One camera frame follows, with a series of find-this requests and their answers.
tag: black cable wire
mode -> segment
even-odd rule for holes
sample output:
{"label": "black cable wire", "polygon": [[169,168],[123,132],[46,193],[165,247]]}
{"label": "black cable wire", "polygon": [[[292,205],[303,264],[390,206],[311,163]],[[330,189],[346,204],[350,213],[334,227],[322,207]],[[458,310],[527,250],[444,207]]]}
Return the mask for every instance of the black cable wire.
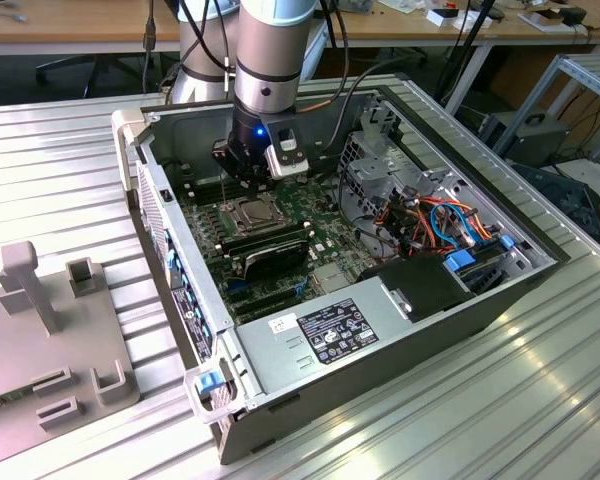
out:
{"label": "black cable wire", "polygon": [[[596,117],[596,119],[593,121],[593,125],[592,125],[592,127],[595,127],[597,120],[598,120],[598,118]],[[599,130],[600,130],[600,125],[598,125],[598,126],[596,127],[596,129],[595,129],[595,131],[594,131],[594,132],[592,132],[591,134],[589,134],[589,135],[586,137],[586,140],[585,140],[585,141],[582,143],[582,147],[581,147],[581,148],[584,148],[584,147],[585,147],[585,145],[586,145],[587,143],[589,143],[591,140],[593,140],[593,139],[594,139],[594,137],[596,136],[596,134],[598,133],[598,131],[599,131]]]}
{"label": "black cable wire", "polygon": [[[209,3],[210,3],[210,0],[205,0],[204,9],[202,10],[202,23],[200,26],[200,31],[202,32],[203,35],[204,35],[204,31],[207,27],[207,14],[209,12]],[[198,40],[193,42],[193,44],[187,49],[187,51],[184,52],[184,55],[182,56],[182,58],[180,58],[180,61],[178,63],[176,63],[175,65],[171,66],[171,68],[169,68],[169,71],[167,72],[165,77],[160,82],[160,86],[159,86],[160,90],[162,90],[162,87],[164,87],[164,84],[169,79],[177,76],[180,73],[180,69],[182,68],[182,65],[184,65],[184,62],[187,61],[187,58],[189,58],[189,55],[191,55],[191,52],[193,52],[198,45],[200,45],[200,42]],[[175,85],[176,85],[176,79],[174,78],[173,82],[169,86],[169,90],[167,90],[165,104],[167,104],[169,102],[169,99],[171,98],[171,94],[173,93],[173,88],[175,87]]]}
{"label": "black cable wire", "polygon": [[464,27],[467,24],[467,17],[469,16],[470,8],[471,8],[471,0],[468,0],[467,8],[464,11],[464,18],[462,19],[462,26],[460,27],[460,31],[458,32],[458,36],[456,37],[456,43],[453,45],[453,48],[451,49],[451,53],[449,54],[449,57],[447,58],[447,61],[444,64],[444,67],[442,67],[442,71],[440,72],[440,75],[438,76],[438,81],[436,82],[435,92],[437,92],[439,90],[440,83],[442,82],[442,77],[444,77],[444,74],[447,71],[447,68],[449,68],[451,59],[456,55],[456,49],[458,48],[458,45],[460,44],[460,39],[462,38],[462,33],[464,32]]}
{"label": "black cable wire", "polygon": [[356,88],[358,88],[360,83],[369,74],[375,72],[376,70],[379,70],[379,69],[387,67],[389,65],[393,65],[394,63],[403,62],[403,61],[404,61],[404,58],[392,58],[390,60],[385,60],[384,62],[380,62],[376,65],[373,65],[373,66],[367,68],[364,72],[362,72],[362,74],[358,78],[356,78],[356,80],[353,82],[353,84],[349,88],[347,95],[344,97],[344,102],[342,104],[342,107],[340,108],[340,116],[338,117],[338,122],[336,123],[336,126],[333,129],[333,134],[331,135],[331,139],[329,140],[329,143],[327,144],[326,147],[324,147],[322,149],[322,153],[326,152],[329,148],[331,148],[333,146],[334,142],[336,141],[336,138],[338,137],[338,132],[340,131],[340,128],[342,127],[342,121],[344,120],[344,116],[347,112],[347,107],[349,106],[349,102],[351,102],[351,97],[353,96],[353,92],[355,91]]}
{"label": "black cable wire", "polygon": [[571,105],[573,105],[573,103],[579,99],[582,94],[585,92],[584,88],[581,88],[580,91],[578,92],[578,94],[573,97],[571,100],[569,100],[569,103],[567,103],[567,105],[562,109],[562,112],[560,112],[560,115],[558,115],[558,120],[561,120],[562,117],[564,116],[565,113],[567,113],[567,110],[569,110],[571,108]]}
{"label": "black cable wire", "polygon": [[[229,63],[229,41],[227,40],[227,30],[224,28],[224,19],[222,18],[222,13],[220,12],[218,0],[213,0],[213,4],[216,6],[216,12],[218,12],[218,19],[220,20],[220,28],[222,30],[222,43],[224,43],[224,55],[226,62]],[[229,89],[227,89],[225,92],[224,98],[225,100],[229,98]]]}
{"label": "black cable wire", "polygon": [[[323,10],[325,8],[328,10],[326,0],[320,0],[320,5],[322,6]],[[317,103],[315,105],[311,105],[309,107],[301,108],[300,110],[298,110],[298,113],[312,112],[333,103],[342,94],[342,91],[344,90],[344,87],[347,84],[347,78],[349,77],[349,35],[347,33],[347,27],[344,24],[344,19],[342,18],[342,13],[340,12],[340,8],[338,7],[338,3],[335,0],[332,0],[331,5],[333,6],[333,11],[336,14],[338,24],[340,25],[340,31],[342,32],[342,45],[344,47],[344,71],[342,72],[342,80],[340,80],[340,85],[338,85],[338,89],[333,95],[331,95],[331,97],[328,100]]]}
{"label": "black cable wire", "polygon": [[142,68],[142,93],[146,94],[148,91],[147,87],[147,76],[149,74],[149,60],[151,59],[151,52],[156,48],[156,22],[153,16],[154,0],[149,0],[149,17],[147,18],[147,24],[144,28],[144,38],[142,39],[142,46],[144,47],[144,67]]}
{"label": "black cable wire", "polygon": [[582,142],[580,142],[580,145],[578,145],[578,149],[582,149],[584,147],[584,145],[586,143],[588,143],[588,141],[589,141],[588,138],[591,136],[591,134],[595,134],[594,130],[596,130],[596,123],[598,123],[599,116],[600,116],[600,103],[598,104],[598,111],[596,112],[595,118],[593,119],[591,128],[589,129],[589,132],[585,135],[584,140],[582,140]]}
{"label": "black cable wire", "polygon": [[198,25],[196,25],[196,22],[193,20],[193,17],[191,16],[191,12],[189,11],[189,7],[187,7],[185,0],[180,0],[180,6],[182,7],[182,11],[184,12],[185,17],[187,17],[187,21],[189,22],[189,24],[191,25],[191,28],[193,29],[193,33],[195,33],[196,38],[200,42],[200,46],[204,50],[204,53],[207,54],[207,57],[209,57],[209,60],[211,60],[222,71],[230,72],[231,69],[228,67],[225,67],[225,65],[222,62],[220,62],[220,60],[218,60],[213,55],[213,53],[211,53],[211,50],[209,50],[207,43],[204,41],[202,32],[200,31],[200,29],[198,28]]}
{"label": "black cable wire", "polygon": [[327,6],[327,2],[325,0],[320,0],[320,6],[322,7],[322,11],[324,12],[324,19],[327,22],[327,30],[329,31],[329,40],[331,41],[331,48],[338,48],[338,44],[336,43],[336,34],[333,30],[333,23],[331,22],[331,10]]}

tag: blue clip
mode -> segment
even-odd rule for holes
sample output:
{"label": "blue clip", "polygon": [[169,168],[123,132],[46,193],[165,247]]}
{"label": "blue clip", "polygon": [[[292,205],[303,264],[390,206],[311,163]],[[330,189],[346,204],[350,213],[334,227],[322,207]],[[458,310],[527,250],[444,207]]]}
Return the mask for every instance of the blue clip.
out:
{"label": "blue clip", "polygon": [[466,250],[458,250],[457,252],[447,255],[446,264],[453,271],[457,272],[461,268],[475,263],[476,259]]}
{"label": "blue clip", "polygon": [[214,370],[213,372],[204,373],[196,377],[195,383],[200,395],[204,395],[209,393],[211,390],[215,390],[216,388],[223,386],[225,380],[222,372]]}
{"label": "blue clip", "polygon": [[167,253],[167,268],[173,268],[174,261],[177,262],[175,250],[169,250]]}
{"label": "blue clip", "polygon": [[501,235],[500,243],[507,250],[511,250],[513,248],[513,246],[516,244],[516,242],[513,240],[513,238],[511,238],[509,235]]}

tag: white sticker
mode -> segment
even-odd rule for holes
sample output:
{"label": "white sticker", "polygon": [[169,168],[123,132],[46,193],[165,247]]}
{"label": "white sticker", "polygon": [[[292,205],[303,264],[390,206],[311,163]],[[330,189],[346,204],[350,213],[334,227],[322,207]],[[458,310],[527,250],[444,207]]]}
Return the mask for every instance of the white sticker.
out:
{"label": "white sticker", "polygon": [[274,334],[282,333],[285,330],[289,330],[290,328],[298,326],[296,318],[298,317],[296,317],[295,313],[288,313],[287,315],[283,315],[282,317],[269,320],[269,327],[271,327],[271,331]]}

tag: blue cable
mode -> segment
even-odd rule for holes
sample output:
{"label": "blue cable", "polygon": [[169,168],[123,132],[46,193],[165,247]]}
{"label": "blue cable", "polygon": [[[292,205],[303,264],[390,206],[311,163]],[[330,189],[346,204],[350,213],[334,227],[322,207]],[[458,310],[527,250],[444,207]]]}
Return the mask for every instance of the blue cable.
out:
{"label": "blue cable", "polygon": [[464,225],[464,228],[467,230],[467,233],[469,233],[469,235],[471,236],[473,241],[476,242],[477,244],[482,243],[482,239],[480,238],[480,235],[478,235],[478,233],[474,230],[474,228],[471,226],[471,224],[467,221],[462,210],[460,210],[455,205],[451,205],[449,203],[439,203],[438,205],[433,207],[433,209],[431,209],[431,226],[433,227],[433,231],[436,232],[436,235],[438,235],[443,240],[446,240],[447,242],[451,243],[456,249],[459,248],[458,244],[451,237],[447,237],[446,235],[443,235],[442,232],[440,232],[440,230],[438,229],[437,222],[436,222],[436,216],[435,216],[436,209],[438,207],[447,207],[450,210],[452,210],[460,218],[460,220],[462,221],[462,224]]}
{"label": "blue cable", "polygon": [[441,207],[441,206],[442,206],[442,204],[436,205],[435,207],[433,207],[431,209],[431,215],[430,215],[431,226],[433,227],[433,231],[436,232],[436,235],[438,235],[441,239],[446,240],[447,242],[449,242],[457,250],[458,249],[458,244],[455,242],[455,240],[453,238],[451,238],[451,237],[447,237],[445,234],[443,234],[438,229],[438,225],[437,225],[437,222],[436,222],[436,209],[438,207]]}

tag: power supply label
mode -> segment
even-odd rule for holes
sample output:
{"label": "power supply label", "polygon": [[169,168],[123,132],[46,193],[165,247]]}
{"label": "power supply label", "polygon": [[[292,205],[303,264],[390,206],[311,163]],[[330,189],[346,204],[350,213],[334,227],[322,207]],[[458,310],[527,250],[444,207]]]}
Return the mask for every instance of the power supply label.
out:
{"label": "power supply label", "polygon": [[318,360],[325,365],[378,341],[378,336],[351,298],[297,321]]}

